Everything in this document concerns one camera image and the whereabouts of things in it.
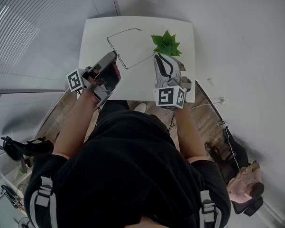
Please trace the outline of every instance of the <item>white table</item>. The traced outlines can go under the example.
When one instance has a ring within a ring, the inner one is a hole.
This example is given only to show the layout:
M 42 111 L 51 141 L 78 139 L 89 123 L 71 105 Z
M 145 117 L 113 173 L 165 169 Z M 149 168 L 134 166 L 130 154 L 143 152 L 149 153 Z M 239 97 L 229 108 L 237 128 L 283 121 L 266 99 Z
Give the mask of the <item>white table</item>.
M 153 60 L 153 43 L 151 35 L 163 35 L 166 30 L 171 35 L 176 34 L 176 42 L 180 42 L 178 49 L 182 52 L 180 57 L 186 69 L 188 78 L 192 81 L 192 89 L 186 95 L 187 102 L 195 101 L 195 50 L 193 26 L 189 22 L 173 19 L 151 17 L 108 17 L 88 19 L 85 23 L 81 43 L 79 68 L 93 66 L 104 55 L 112 51 L 107 37 L 121 31 L 132 29 L 113 37 L 110 42 L 126 67 L 144 60 L 143 62 L 125 69 L 119 59 L 121 81 L 113 91 L 110 100 L 154 101 L 156 74 Z

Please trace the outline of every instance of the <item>floor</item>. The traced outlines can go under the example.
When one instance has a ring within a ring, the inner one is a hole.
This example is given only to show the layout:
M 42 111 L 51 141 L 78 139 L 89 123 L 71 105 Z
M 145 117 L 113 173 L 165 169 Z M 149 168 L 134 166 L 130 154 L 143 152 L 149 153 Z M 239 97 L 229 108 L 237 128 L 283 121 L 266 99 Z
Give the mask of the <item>floor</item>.
M 49 118 L 46 120 L 45 124 L 40 129 L 37 137 L 46 137 L 48 140 L 54 143 L 58 133 L 64 125 L 66 115 L 70 112 L 71 108 L 75 104 L 75 101 L 76 93 L 66 92 L 61 102 L 57 104 Z M 133 110 L 139 103 L 141 102 L 128 101 L 130 110 Z M 224 157 L 229 154 L 229 148 L 223 143 L 222 128 L 217 125 L 217 123 L 220 121 L 219 117 L 213 110 L 212 106 L 203 105 L 208 103 L 209 102 L 205 95 L 199 89 L 198 85 L 196 85 L 195 103 L 189 103 L 190 109 L 196 107 L 195 109 L 191 110 L 192 118 L 197 126 L 202 141 L 204 143 L 209 142 L 211 146 L 216 146 Z M 155 102 L 146 102 L 146 104 L 146 113 L 156 115 L 167 126 L 167 128 L 169 128 L 173 111 L 157 107 Z M 87 131 L 86 139 L 93 131 L 97 118 L 98 112 L 96 110 Z M 176 127 L 170 131 L 170 135 L 176 147 L 179 149 Z

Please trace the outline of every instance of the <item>black t-shirt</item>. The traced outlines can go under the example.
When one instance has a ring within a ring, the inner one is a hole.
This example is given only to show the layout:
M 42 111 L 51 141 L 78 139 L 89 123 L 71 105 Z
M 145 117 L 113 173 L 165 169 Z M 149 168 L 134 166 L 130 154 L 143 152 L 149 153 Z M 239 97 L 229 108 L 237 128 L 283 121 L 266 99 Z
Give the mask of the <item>black t-shirt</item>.
M 139 112 L 108 115 L 69 160 L 37 157 L 24 199 L 28 215 L 41 176 L 53 180 L 59 227 L 124 227 L 139 223 L 141 215 L 169 227 L 194 219 L 199 227 L 202 190 L 222 212 L 220 227 L 230 216 L 218 166 L 189 164 L 162 124 Z

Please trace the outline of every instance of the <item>white cable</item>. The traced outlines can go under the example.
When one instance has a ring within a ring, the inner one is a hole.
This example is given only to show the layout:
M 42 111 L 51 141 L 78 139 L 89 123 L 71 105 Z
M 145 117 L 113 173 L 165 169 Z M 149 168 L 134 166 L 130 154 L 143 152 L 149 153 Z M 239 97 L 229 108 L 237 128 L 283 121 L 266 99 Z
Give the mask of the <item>white cable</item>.
M 203 105 L 214 105 L 214 104 L 220 103 L 221 101 L 222 101 L 222 100 L 220 100 L 219 102 L 211 103 L 211 104 L 201 104 L 201 105 L 199 105 L 199 106 L 193 107 L 191 110 L 193 110 L 193 109 L 195 109 L 195 108 L 197 108 L 197 107 L 203 106 Z
M 232 145 L 230 144 L 230 137 L 229 137 L 229 133 L 228 133 L 228 128 L 227 128 L 226 123 L 224 122 L 224 120 L 223 120 L 223 119 L 221 119 L 221 120 L 222 120 L 222 122 L 223 122 L 223 124 L 224 124 L 224 126 L 225 126 L 225 128 L 226 128 L 226 132 L 227 132 L 227 135 L 228 135 L 228 142 L 229 142 L 229 146 L 230 146 L 230 148 L 231 148 L 232 154 L 233 154 L 233 158 L 234 158 L 234 160 L 235 160 L 235 162 L 236 162 L 236 164 L 237 164 L 238 170 L 240 171 L 238 162 L 237 162 L 237 160 L 236 160 L 236 158 L 235 158 L 235 155 L 234 155 L 234 152 L 233 152 Z
M 203 105 L 214 105 L 214 104 L 217 104 L 217 103 L 220 103 L 222 100 L 220 100 L 219 102 L 215 102 L 215 103 L 211 103 L 211 104 L 201 104 L 199 106 L 196 106 L 196 107 L 193 107 L 192 109 L 189 110 L 189 112 L 197 107 L 200 107 L 200 106 L 203 106 Z M 171 132 L 174 128 L 176 127 L 176 124 L 171 128 L 171 130 L 169 132 Z

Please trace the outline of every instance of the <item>green leaf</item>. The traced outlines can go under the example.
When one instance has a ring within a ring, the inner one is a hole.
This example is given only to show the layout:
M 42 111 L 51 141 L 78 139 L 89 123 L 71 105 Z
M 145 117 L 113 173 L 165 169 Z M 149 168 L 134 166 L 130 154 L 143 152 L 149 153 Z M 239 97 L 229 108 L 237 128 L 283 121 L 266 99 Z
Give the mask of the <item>green leaf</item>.
M 154 52 L 160 52 L 160 47 L 159 47 L 159 46 L 156 47 L 156 48 L 154 49 Z
M 175 44 L 176 43 L 176 35 L 172 36 L 172 40 L 173 40 L 173 44 Z
M 171 56 L 175 56 L 177 54 L 177 48 L 174 47 L 174 45 L 172 46 L 172 49 L 171 49 Z
M 176 56 L 180 56 L 180 54 L 182 54 L 181 51 L 177 50 L 176 51 Z
M 155 45 L 160 46 L 163 43 L 163 37 L 162 36 L 151 36 L 153 39 L 153 42 Z
M 173 44 L 173 39 L 168 31 L 165 32 L 165 34 L 162 36 L 162 39 L 163 39 L 162 43 L 165 44 L 166 46 Z
M 166 47 L 162 47 L 160 48 L 161 53 L 166 54 L 166 55 L 171 55 L 171 51 L 172 51 L 172 46 L 168 45 Z
M 171 36 L 168 30 L 163 36 L 151 36 L 157 47 L 154 52 L 159 52 L 169 56 L 179 56 L 181 52 L 177 50 L 180 42 L 176 42 L 176 35 Z

